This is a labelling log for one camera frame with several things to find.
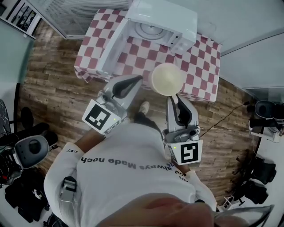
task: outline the person's leg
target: person's leg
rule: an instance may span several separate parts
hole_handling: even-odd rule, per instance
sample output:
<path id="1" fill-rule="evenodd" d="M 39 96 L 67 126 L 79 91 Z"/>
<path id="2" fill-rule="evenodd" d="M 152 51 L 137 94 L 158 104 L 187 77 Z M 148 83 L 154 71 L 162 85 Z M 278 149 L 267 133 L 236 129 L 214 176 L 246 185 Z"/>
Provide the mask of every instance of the person's leg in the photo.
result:
<path id="1" fill-rule="evenodd" d="M 140 106 L 140 109 L 138 113 L 135 114 L 134 116 L 134 123 L 145 125 L 148 127 L 151 127 L 153 129 L 156 129 L 162 136 L 162 132 L 160 131 L 159 127 L 156 125 L 154 121 L 151 121 L 149 118 L 146 117 L 146 114 L 149 111 L 150 103 L 149 102 L 143 102 L 142 105 Z"/>

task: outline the open microwave door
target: open microwave door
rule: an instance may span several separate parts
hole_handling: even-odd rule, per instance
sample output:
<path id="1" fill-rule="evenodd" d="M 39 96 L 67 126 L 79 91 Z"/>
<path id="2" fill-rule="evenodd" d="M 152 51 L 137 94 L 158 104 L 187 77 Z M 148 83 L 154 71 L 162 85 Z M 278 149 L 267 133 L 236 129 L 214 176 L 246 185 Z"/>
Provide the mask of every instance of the open microwave door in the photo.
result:
<path id="1" fill-rule="evenodd" d="M 96 70 L 101 74 L 112 74 L 129 37 L 130 23 L 131 21 L 129 19 L 122 19 L 121 23 L 113 33 L 96 67 Z"/>

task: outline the black pants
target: black pants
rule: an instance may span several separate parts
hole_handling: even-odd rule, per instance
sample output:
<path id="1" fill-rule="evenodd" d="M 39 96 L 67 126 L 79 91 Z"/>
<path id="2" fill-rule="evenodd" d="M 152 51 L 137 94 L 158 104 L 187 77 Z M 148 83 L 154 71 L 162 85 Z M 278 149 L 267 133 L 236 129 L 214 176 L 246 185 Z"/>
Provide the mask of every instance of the black pants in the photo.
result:
<path id="1" fill-rule="evenodd" d="M 163 135 L 162 135 L 162 132 L 160 131 L 159 127 L 156 125 L 156 123 L 154 121 L 151 121 L 149 118 L 147 118 L 144 113 L 138 112 L 137 114 L 135 114 L 134 123 L 146 125 L 148 127 L 151 127 L 153 129 L 157 130 L 160 133 L 160 135 L 163 139 Z"/>

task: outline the sleeve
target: sleeve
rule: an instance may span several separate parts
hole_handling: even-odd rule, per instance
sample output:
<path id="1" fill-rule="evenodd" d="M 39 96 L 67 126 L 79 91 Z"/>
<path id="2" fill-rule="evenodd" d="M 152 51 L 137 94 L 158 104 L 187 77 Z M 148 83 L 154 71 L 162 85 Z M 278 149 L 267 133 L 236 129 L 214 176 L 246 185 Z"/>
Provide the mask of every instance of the sleeve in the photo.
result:
<path id="1" fill-rule="evenodd" d="M 68 142 L 57 155 L 44 179 L 44 192 L 52 212 L 62 218 L 59 209 L 59 194 L 65 177 L 71 176 L 84 152 L 75 144 Z"/>
<path id="2" fill-rule="evenodd" d="M 210 191 L 210 189 L 203 184 L 198 176 L 196 175 L 195 171 L 191 170 L 186 173 L 186 179 L 188 182 L 195 187 L 196 190 L 196 198 L 198 200 L 203 200 L 207 205 L 211 207 L 213 211 L 216 211 L 217 202 Z"/>

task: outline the eyeglasses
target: eyeglasses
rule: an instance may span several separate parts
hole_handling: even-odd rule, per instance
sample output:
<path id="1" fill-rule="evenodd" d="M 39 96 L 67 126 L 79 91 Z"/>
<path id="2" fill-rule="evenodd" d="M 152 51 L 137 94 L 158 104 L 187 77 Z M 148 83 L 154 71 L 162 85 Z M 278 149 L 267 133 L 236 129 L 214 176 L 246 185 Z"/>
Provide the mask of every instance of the eyeglasses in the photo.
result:
<path id="1" fill-rule="evenodd" d="M 257 227 L 266 222 L 274 205 L 266 207 L 245 207 L 217 213 L 214 227 Z"/>

